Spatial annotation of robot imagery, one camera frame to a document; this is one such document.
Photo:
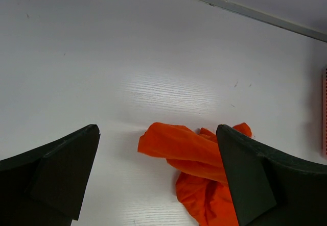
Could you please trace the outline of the orange t shirt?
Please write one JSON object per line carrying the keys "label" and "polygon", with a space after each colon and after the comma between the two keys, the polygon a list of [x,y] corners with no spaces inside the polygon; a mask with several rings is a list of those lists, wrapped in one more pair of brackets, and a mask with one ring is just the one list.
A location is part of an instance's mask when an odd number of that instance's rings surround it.
{"label": "orange t shirt", "polygon": [[137,151],[180,171],[177,200],[199,225],[239,224],[214,133],[155,122],[139,138]]}

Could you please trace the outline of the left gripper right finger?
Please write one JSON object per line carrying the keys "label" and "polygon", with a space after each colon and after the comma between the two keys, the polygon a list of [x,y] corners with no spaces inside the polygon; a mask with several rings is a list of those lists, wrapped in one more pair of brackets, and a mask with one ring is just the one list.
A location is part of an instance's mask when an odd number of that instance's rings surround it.
{"label": "left gripper right finger", "polygon": [[326,165],[217,127],[239,225],[326,225]]}

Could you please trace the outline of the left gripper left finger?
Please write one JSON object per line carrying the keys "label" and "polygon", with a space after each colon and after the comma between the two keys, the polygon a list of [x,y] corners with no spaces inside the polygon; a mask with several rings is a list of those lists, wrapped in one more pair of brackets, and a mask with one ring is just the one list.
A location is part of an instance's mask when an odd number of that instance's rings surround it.
{"label": "left gripper left finger", "polygon": [[96,124],[1,160],[1,225],[78,220],[100,140]]}

